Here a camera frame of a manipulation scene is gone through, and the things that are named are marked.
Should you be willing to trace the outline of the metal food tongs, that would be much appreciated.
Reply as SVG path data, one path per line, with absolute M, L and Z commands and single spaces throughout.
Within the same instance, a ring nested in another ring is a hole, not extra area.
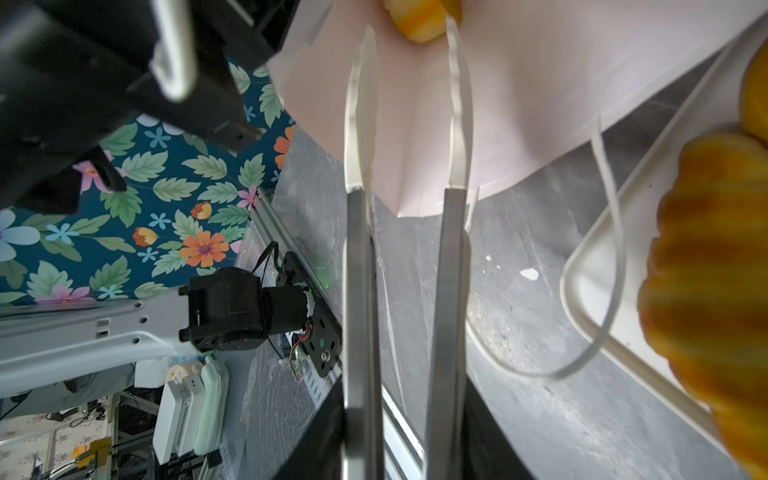
M 466 396 L 465 321 L 470 240 L 465 230 L 473 150 L 471 76 L 453 18 L 446 20 L 450 95 L 450 164 L 444 191 L 436 286 L 427 440 L 423 476 L 457 479 L 462 467 Z M 344 180 L 347 232 L 343 275 L 341 476 L 380 479 L 384 472 L 372 164 L 379 103 L 375 31 L 367 27 L 352 64 L 345 105 Z

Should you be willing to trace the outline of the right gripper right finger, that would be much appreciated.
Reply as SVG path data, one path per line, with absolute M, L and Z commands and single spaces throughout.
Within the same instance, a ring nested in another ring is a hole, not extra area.
M 471 380 L 464 402 L 464 478 L 533 479 Z

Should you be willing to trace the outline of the round yellow fake bun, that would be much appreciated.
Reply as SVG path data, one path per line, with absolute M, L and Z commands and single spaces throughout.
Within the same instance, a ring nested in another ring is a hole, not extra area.
M 390 19 L 406 38 L 427 43 L 446 33 L 446 20 L 452 17 L 460 24 L 462 0 L 384 0 Z

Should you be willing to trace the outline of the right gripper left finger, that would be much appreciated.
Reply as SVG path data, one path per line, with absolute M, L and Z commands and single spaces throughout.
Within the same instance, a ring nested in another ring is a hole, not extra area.
M 273 476 L 275 480 L 339 480 L 345 435 L 343 382 L 338 380 L 295 449 Z

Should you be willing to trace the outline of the curved croissant fake bread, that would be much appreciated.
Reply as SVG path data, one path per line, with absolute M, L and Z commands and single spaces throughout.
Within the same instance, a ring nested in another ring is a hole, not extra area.
M 754 479 L 767 475 L 767 150 L 737 132 L 687 143 L 657 211 L 638 294 L 647 343 L 706 405 Z

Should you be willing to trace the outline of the long yellow fake bread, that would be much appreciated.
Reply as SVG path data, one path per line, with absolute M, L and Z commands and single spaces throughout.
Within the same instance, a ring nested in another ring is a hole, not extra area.
M 742 127 L 764 144 L 768 139 L 768 46 L 764 42 L 747 66 L 742 80 L 739 115 Z

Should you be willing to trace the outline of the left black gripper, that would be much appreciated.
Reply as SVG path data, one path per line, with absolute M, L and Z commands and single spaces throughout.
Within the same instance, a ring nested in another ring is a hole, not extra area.
M 282 48 L 294 1 L 5 1 L 1 5 L 1 204 L 74 213 L 93 162 L 125 181 L 106 138 L 149 115 L 232 151 L 262 133 L 228 63 L 255 70 Z

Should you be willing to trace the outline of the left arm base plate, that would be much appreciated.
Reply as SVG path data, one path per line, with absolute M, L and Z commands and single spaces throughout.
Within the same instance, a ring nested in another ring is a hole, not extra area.
M 308 297 L 309 317 L 289 336 L 289 359 L 294 376 L 297 380 L 303 378 L 304 374 L 299 372 L 299 364 L 307 360 L 311 362 L 320 378 L 327 378 L 341 359 L 341 324 L 296 253 L 287 252 L 283 257 L 277 285 L 299 287 Z

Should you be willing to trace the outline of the red and white paper bag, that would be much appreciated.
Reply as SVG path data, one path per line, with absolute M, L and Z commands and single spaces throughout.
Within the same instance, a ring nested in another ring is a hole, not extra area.
M 287 112 L 344 151 L 367 29 L 379 87 L 372 188 L 400 217 L 439 214 L 449 181 L 448 41 L 410 41 L 387 1 L 304 1 L 268 72 Z M 470 189 L 487 198 L 587 142 L 739 36 L 763 1 L 467 1 L 458 27 L 473 101 Z

